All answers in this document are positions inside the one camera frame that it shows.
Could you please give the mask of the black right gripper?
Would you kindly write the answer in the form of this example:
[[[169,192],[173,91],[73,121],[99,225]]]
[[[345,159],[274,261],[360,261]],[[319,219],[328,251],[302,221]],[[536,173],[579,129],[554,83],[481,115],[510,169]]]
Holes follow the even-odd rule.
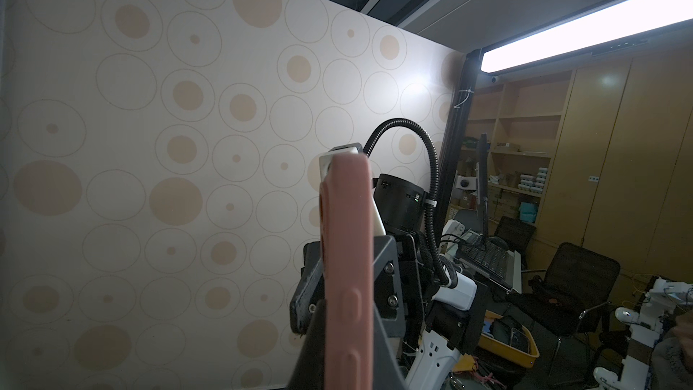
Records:
[[[289,303],[292,332],[306,335],[318,302],[324,299],[321,242],[302,250],[301,280]],[[388,338],[417,347],[426,306],[437,292],[431,254],[420,231],[374,238],[374,301]]]

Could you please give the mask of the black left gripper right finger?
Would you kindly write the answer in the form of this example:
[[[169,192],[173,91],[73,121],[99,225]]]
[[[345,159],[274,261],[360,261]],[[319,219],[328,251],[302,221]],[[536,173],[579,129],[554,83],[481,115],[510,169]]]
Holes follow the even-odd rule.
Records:
[[[373,390],[406,390],[377,307],[373,304]]]

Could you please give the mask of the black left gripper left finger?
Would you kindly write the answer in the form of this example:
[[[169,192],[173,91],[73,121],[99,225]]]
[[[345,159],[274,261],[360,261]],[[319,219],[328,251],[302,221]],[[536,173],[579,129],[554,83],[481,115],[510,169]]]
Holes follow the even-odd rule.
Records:
[[[326,301],[320,300],[311,318],[301,353],[286,389],[321,390],[324,388],[326,320]]]

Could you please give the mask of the phone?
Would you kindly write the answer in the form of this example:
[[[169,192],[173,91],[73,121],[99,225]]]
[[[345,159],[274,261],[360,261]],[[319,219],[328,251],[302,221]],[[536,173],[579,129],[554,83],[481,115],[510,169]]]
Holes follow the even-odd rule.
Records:
[[[371,189],[361,184],[352,171],[319,191],[326,389],[370,389],[373,383],[374,234]]]

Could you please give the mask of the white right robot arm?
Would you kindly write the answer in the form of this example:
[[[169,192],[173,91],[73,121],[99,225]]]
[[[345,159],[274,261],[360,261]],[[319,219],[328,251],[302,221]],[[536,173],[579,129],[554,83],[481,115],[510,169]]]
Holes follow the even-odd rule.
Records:
[[[374,241],[375,389],[439,389],[461,356],[480,340],[488,289],[440,262],[454,283],[440,285],[431,253],[417,229],[424,189],[382,174],[374,180],[384,235]],[[302,249],[301,280],[290,302],[292,331],[304,345],[288,388],[324,389],[325,306],[321,245]]]

